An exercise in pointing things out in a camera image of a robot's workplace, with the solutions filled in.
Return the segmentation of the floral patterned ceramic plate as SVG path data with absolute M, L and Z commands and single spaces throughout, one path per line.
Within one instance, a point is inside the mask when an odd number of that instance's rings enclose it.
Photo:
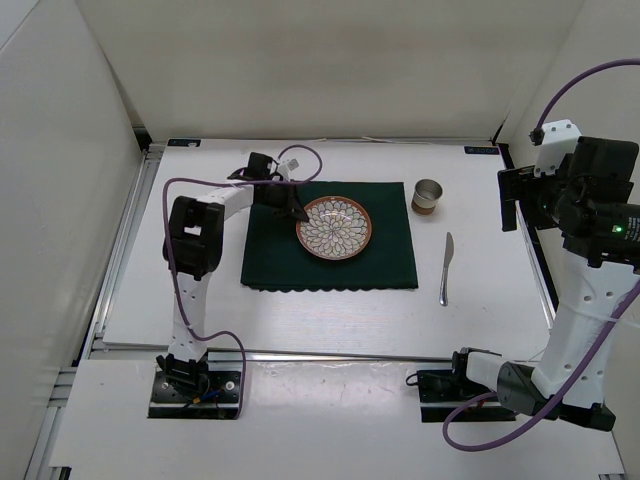
M 342 261 L 360 254 L 372 236 L 369 214 L 355 200 L 324 196 L 304 207 L 306 222 L 298 221 L 296 235 L 302 247 L 313 256 Z

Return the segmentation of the dark green cloth napkin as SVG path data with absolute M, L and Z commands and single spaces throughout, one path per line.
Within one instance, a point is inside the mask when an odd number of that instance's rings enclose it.
M 401 182 L 318 181 L 298 188 L 302 205 L 323 196 L 359 203 L 372 220 L 371 239 L 352 258 L 331 261 L 309 253 L 296 235 L 296 221 L 278 218 L 262 205 L 250 210 L 241 284 L 281 291 L 416 289 L 411 230 Z

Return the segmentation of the metal cup with cork base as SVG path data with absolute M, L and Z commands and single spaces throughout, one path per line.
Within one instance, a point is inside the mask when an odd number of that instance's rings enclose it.
M 418 215 L 430 215 L 436 210 L 442 195 L 443 188 L 437 181 L 421 179 L 414 186 L 411 208 Z

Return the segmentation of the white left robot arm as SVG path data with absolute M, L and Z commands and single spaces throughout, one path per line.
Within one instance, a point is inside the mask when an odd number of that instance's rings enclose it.
M 223 182 L 172 178 L 162 190 L 163 257 L 174 290 L 172 336 L 168 353 L 158 358 L 166 382 L 188 400 L 198 400 L 210 387 L 208 342 L 231 332 L 204 333 L 206 294 L 223 253 L 225 221 L 254 205 L 278 216 L 305 220 L 291 178 L 299 163 L 283 154 L 273 158 L 252 152 L 246 166 Z

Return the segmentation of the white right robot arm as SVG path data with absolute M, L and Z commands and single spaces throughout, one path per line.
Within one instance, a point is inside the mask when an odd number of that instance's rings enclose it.
M 638 153 L 634 142 L 580 136 L 549 173 L 540 166 L 499 172 L 504 230 L 514 230 L 518 209 L 533 228 L 558 229 L 565 284 L 539 363 L 464 348 L 452 357 L 455 396 L 470 400 L 485 388 L 516 413 L 613 428 L 603 386 L 618 310 L 639 287 L 639 208 L 629 201 Z

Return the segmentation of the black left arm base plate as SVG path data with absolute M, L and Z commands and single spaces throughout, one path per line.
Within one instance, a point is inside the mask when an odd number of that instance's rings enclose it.
M 244 369 L 212 370 L 207 356 L 178 360 L 159 355 L 150 393 L 150 419 L 237 420 L 242 410 Z

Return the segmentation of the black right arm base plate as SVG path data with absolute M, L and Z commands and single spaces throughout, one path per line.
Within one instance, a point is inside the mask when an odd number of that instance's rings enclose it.
M 417 370 L 405 379 L 407 387 L 418 389 L 421 421 L 442 423 L 462 403 L 488 393 L 489 389 L 475 383 L 457 383 L 450 370 Z M 511 422 L 516 414 L 488 400 L 476 402 L 454 418 L 454 422 Z

